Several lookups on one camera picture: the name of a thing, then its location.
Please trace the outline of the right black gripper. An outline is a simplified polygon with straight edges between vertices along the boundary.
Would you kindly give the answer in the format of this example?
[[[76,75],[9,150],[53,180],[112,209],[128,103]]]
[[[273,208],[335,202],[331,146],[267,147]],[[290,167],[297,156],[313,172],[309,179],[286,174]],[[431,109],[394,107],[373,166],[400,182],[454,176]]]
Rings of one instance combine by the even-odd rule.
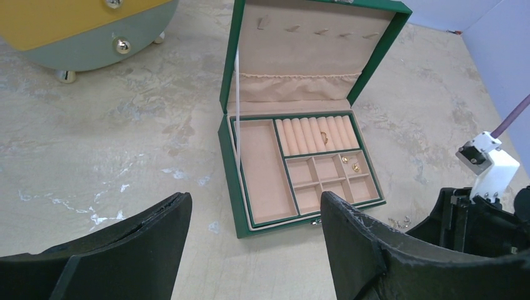
[[[444,187],[429,216],[406,234],[442,248],[496,258],[529,250],[529,188],[514,198],[514,212],[471,196],[469,187]]]

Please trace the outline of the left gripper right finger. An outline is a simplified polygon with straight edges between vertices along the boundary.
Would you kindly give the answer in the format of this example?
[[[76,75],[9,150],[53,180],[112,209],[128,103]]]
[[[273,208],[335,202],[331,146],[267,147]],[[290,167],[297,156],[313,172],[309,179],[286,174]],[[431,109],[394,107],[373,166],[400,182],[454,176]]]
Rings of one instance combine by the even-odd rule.
[[[322,229],[338,299],[528,299],[529,250],[500,257],[412,237],[334,194],[321,195]]]

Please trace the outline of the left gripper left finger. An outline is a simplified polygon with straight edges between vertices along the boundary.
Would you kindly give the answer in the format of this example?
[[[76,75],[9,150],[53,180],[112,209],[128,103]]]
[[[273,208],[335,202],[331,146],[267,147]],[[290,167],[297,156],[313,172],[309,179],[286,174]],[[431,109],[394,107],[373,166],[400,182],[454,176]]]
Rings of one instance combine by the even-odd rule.
[[[193,208],[177,192],[38,254],[1,258],[2,299],[170,299]]]

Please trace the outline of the green removable jewelry tray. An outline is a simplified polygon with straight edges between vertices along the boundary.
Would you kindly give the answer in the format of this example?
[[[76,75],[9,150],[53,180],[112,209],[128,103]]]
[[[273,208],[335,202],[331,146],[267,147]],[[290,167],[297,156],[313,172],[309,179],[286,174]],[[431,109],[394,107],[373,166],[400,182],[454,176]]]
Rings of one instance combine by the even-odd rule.
[[[351,111],[228,116],[219,140],[239,238],[318,222],[325,191],[359,209],[385,202]]]

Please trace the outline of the green jewelry box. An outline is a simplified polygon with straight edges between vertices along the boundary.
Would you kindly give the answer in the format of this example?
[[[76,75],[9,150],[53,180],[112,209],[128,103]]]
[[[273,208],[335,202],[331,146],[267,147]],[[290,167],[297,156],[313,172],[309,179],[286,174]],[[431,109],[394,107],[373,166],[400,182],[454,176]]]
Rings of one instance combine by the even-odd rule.
[[[218,136],[239,239],[385,204],[353,104],[406,25],[401,1],[236,1]]]

